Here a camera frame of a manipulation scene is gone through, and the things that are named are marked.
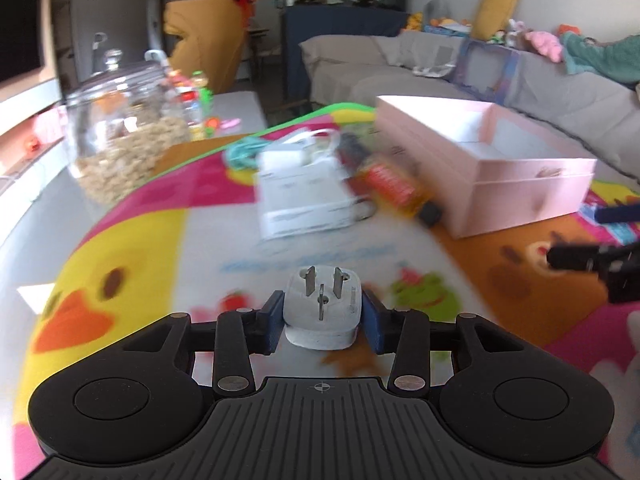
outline teal blanket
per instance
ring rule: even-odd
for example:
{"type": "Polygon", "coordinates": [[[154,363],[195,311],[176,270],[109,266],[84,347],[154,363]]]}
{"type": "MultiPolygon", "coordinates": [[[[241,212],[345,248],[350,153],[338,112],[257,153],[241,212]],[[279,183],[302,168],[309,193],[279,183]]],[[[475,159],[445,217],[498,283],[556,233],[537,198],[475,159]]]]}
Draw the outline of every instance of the teal blanket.
{"type": "Polygon", "coordinates": [[[590,45],[572,32],[562,35],[562,55],[568,74],[595,72],[622,84],[640,81],[640,36],[608,46],[590,45]]]}

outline sofa cushion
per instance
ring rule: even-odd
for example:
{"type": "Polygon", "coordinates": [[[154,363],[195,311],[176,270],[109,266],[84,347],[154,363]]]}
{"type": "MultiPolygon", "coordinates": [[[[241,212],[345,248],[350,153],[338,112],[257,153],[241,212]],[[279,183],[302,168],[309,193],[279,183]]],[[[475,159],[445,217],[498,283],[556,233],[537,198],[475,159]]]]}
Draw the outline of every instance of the sofa cushion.
{"type": "Polygon", "coordinates": [[[498,30],[505,30],[517,4],[518,0],[481,0],[471,37],[488,41],[498,30]]]}
{"type": "Polygon", "coordinates": [[[311,99],[320,104],[354,102],[375,106],[380,95],[415,95],[474,100],[442,79],[414,76],[395,66],[321,63],[312,82],[311,99]]]}
{"type": "Polygon", "coordinates": [[[316,36],[300,43],[300,48],[307,65],[319,60],[386,65],[386,59],[372,36],[316,36]]]}
{"type": "Polygon", "coordinates": [[[389,65],[430,68],[455,63],[464,38],[404,30],[396,38],[375,36],[374,40],[389,65]]]}
{"type": "Polygon", "coordinates": [[[594,73],[523,52],[505,101],[579,139],[617,170],[640,178],[640,103],[632,90],[594,73]]]}

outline screw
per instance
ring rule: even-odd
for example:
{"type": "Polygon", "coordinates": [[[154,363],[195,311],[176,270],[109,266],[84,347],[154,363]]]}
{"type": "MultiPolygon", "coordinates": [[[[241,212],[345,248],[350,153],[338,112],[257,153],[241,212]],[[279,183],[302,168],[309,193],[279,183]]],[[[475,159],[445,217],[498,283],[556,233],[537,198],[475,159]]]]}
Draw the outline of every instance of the screw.
{"type": "Polygon", "coordinates": [[[324,283],[320,285],[320,294],[318,295],[318,305],[320,306],[320,314],[318,320],[324,321],[324,306],[329,303],[329,298],[324,295],[324,283]]]}
{"type": "Polygon", "coordinates": [[[239,392],[249,385],[249,381],[239,375],[229,375],[218,381],[218,387],[226,392],[239,392]]]}
{"type": "Polygon", "coordinates": [[[427,383],[424,382],[424,379],[417,375],[401,375],[394,381],[396,388],[407,392],[416,392],[417,390],[421,390],[426,386],[426,384],[427,383]]]}
{"type": "Polygon", "coordinates": [[[620,270],[622,270],[622,265],[623,263],[620,260],[616,260],[615,262],[612,262],[609,266],[609,271],[610,272],[620,272],[620,270]]]}

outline glass jar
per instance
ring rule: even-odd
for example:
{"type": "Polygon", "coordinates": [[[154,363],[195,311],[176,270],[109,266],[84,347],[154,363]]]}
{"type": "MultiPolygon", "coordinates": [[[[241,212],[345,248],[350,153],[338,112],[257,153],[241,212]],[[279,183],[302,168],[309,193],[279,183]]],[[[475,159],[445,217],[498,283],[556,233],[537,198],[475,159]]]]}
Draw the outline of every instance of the glass jar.
{"type": "Polygon", "coordinates": [[[114,205],[144,184],[168,147],[190,140],[178,93],[153,61],[107,70],[67,98],[70,172],[97,202],[114,205]]]}

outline pink box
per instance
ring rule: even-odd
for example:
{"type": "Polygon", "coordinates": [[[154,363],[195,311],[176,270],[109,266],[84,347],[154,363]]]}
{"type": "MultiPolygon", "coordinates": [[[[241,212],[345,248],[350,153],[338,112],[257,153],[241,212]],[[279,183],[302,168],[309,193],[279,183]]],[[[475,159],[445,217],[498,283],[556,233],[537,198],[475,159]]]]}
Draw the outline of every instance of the pink box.
{"type": "Polygon", "coordinates": [[[578,210],[596,159],[492,103],[381,96],[379,147],[416,174],[444,208],[454,238],[578,210]]]}

